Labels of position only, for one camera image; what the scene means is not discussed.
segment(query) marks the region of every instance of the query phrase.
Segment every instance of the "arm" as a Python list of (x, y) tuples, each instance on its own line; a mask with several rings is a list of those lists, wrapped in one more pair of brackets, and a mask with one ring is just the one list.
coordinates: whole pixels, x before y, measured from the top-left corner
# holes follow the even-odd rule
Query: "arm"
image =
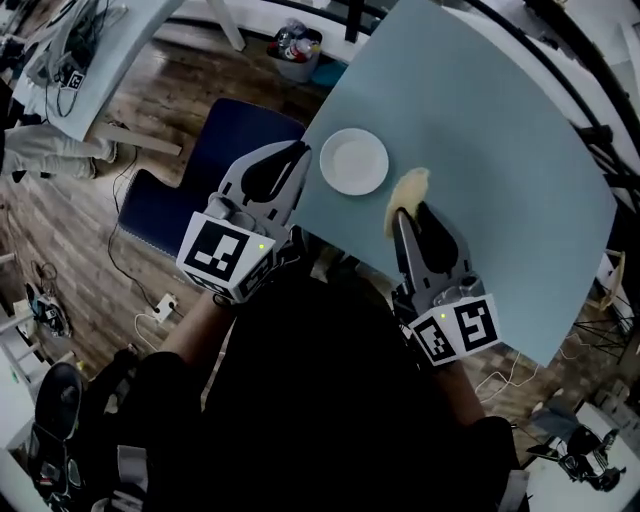
[(485, 417), (480, 400), (460, 361), (437, 368), (431, 374), (431, 379), (459, 425), (468, 427)]
[(197, 372), (204, 388), (234, 319), (233, 309), (217, 306), (211, 292), (206, 291), (169, 334), (160, 351), (178, 354)]

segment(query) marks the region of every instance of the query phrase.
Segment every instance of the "pants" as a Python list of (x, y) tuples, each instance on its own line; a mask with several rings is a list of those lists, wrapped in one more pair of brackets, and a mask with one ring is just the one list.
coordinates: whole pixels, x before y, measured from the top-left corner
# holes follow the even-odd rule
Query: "pants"
[(531, 423), (552, 436), (569, 443), (582, 424), (560, 397), (553, 397), (544, 407), (531, 415)]
[(80, 142), (50, 124), (21, 126), (4, 132), (2, 173), (47, 172), (92, 178), (92, 158), (113, 162), (115, 144), (102, 139)]

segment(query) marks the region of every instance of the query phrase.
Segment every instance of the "chair backrest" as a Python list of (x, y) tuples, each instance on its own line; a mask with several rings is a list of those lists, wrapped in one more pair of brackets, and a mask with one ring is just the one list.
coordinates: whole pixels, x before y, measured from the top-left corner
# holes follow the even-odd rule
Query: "chair backrest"
[(267, 144), (300, 139), (304, 131), (301, 123), (273, 110), (221, 98), (211, 107), (180, 188), (208, 196), (238, 158)]

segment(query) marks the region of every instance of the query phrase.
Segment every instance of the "table top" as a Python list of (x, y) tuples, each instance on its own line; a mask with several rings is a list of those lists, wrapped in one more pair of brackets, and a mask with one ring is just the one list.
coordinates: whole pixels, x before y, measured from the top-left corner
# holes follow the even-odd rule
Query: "table top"
[[(52, 125), (70, 137), (84, 140), (93, 121), (113, 96), (142, 47), (182, 2), (183, 0), (124, 0), (112, 4), (126, 5), (128, 11), (117, 23), (104, 29), (87, 76), (68, 116), (58, 116), (57, 86), (51, 84), (45, 95), (44, 88), (34, 86), (27, 79), (26, 73), (20, 76), (13, 97), (25, 106), (26, 112), (48, 118)], [(106, 0), (102, 0), (99, 9), (104, 5)], [(45, 47), (38, 47), (32, 60), (44, 50)], [(60, 111), (67, 112), (73, 93), (62, 91), (59, 99)]]
[[(389, 153), (387, 179), (367, 196), (344, 196), (320, 173), (323, 143), (347, 127)], [(465, 236), (503, 340), (550, 362), (593, 282), (615, 203), (570, 124), (513, 61), (435, 4), (401, 0), (304, 140), (314, 157), (292, 222), (399, 281), (385, 208), (402, 175), (427, 167), (426, 201)]]

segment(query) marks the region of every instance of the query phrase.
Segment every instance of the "table leg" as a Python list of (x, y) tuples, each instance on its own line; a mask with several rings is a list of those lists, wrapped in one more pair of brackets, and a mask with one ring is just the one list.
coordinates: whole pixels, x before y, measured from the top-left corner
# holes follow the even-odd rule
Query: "table leg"
[(178, 156), (182, 151), (182, 147), (176, 144), (102, 122), (94, 123), (89, 133), (91, 136), (99, 139), (131, 144), (132, 146), (153, 149), (154, 151), (160, 151), (161, 153), (167, 153), (174, 156)]
[(227, 7), (227, 4), (224, 3), (224, 0), (207, 0), (207, 3), (209, 4), (209, 7), (211, 7), (211, 10), (216, 17), (216, 21), (222, 27), (222, 30), (227, 36), (227, 39), (229, 39), (229, 43), (231, 43), (233, 49), (238, 50), (239, 52), (244, 50), (244, 39), (242, 38), (242, 34), (240, 34), (235, 21), (233, 21), (229, 8)]

